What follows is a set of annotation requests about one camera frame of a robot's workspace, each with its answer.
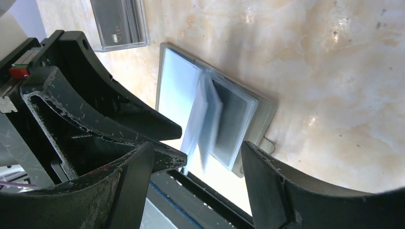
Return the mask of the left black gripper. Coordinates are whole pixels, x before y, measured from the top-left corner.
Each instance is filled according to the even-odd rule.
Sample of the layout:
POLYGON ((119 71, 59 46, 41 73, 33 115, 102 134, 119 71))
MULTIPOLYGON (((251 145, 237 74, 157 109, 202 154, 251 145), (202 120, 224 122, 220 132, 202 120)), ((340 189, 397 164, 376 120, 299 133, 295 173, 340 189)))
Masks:
POLYGON ((39 188, 106 167, 146 145, 152 173, 187 163, 165 140, 181 127, 129 92, 99 61, 81 31, 47 40, 51 66, 11 75, 11 65, 40 43, 28 38, 0 61, 0 165, 21 166, 39 188))

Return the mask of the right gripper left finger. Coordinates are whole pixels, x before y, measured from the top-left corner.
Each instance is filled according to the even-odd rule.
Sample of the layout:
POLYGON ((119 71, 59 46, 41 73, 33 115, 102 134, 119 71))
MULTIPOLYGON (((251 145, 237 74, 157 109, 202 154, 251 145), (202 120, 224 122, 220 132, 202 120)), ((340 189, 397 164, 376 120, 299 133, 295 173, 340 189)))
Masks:
POLYGON ((153 148, 144 143, 121 158, 48 189, 1 194, 3 229, 138 229, 153 148))

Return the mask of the clear plastic card box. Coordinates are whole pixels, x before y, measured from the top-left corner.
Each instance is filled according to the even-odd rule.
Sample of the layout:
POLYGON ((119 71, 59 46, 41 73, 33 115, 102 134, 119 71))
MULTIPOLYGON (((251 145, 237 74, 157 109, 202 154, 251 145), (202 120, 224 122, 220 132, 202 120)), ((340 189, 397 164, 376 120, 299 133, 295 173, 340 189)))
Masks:
POLYGON ((148 45, 142 0, 91 0, 96 29, 92 47, 96 52, 112 52, 148 45))

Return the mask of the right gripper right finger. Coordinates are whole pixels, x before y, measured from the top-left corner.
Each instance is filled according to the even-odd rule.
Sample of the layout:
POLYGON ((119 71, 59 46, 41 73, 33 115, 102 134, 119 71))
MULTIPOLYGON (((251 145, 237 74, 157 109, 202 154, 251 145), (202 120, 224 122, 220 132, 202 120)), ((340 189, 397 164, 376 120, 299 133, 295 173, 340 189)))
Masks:
POLYGON ((249 141, 241 146, 257 229, 402 229, 403 188, 372 194, 305 174, 249 141))

